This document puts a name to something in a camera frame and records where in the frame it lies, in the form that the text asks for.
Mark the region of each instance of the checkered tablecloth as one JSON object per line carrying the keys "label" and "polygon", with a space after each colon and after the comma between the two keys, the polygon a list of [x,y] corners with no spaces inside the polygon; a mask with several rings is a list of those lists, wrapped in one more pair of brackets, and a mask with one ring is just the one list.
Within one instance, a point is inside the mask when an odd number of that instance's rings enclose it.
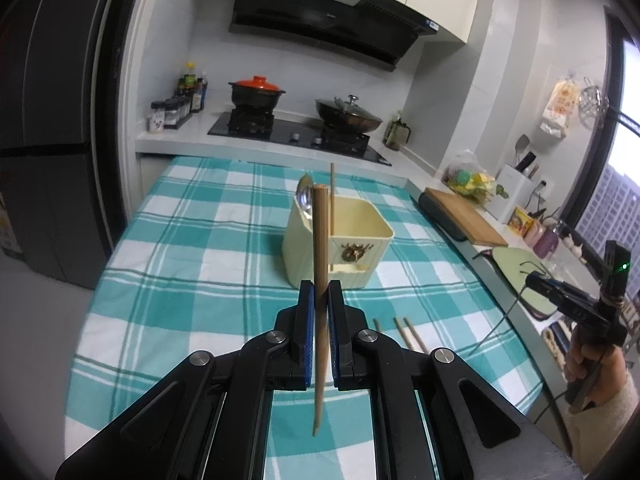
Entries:
{"label": "checkered tablecloth", "polygon": [[[65,452],[74,452],[190,352],[223,354],[273,327],[296,304],[282,239],[303,172],[215,158],[177,157],[118,244],[82,330],[66,405]],[[328,184],[327,173],[314,173]],[[427,346],[458,352],[526,412],[542,388],[508,323],[467,358],[501,317],[492,297],[408,193],[338,176],[337,193],[373,202],[396,232],[366,288],[348,304],[402,344],[393,316],[408,316]],[[327,388],[311,436],[313,388],[276,392],[265,477],[375,477],[367,392]]]}

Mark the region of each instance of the black range hood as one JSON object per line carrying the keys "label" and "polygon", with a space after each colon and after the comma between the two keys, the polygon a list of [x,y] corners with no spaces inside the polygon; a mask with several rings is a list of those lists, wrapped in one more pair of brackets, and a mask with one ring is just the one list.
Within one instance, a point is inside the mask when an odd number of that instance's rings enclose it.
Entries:
{"label": "black range hood", "polygon": [[303,41],[393,70],[438,25],[396,0],[235,0],[229,30]]}

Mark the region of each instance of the refrigerator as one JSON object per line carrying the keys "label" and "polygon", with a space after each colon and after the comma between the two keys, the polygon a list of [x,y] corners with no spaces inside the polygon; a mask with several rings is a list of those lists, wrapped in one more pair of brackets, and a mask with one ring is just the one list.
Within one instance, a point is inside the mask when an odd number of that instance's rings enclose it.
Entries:
{"label": "refrigerator", "polygon": [[0,16],[0,192],[28,266],[85,288],[126,225],[116,124],[134,3],[12,0]]}

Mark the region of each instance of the high-rise building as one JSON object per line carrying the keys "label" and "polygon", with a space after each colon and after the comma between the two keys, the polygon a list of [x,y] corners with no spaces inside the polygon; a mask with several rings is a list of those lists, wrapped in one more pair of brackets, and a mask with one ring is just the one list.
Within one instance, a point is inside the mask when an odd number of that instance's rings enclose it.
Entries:
{"label": "high-rise building", "polygon": [[576,230],[600,256],[607,240],[631,250],[627,293],[640,290],[640,186],[607,164]]}

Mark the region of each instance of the cutting board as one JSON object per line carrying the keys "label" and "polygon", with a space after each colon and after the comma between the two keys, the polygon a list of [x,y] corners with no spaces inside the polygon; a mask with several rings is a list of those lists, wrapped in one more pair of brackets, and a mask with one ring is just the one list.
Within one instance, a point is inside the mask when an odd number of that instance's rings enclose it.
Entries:
{"label": "cutting board", "polygon": [[447,193],[428,187],[424,190],[430,195],[460,228],[473,245],[487,247],[508,247],[509,244],[502,238],[489,222],[467,200],[454,193]]}

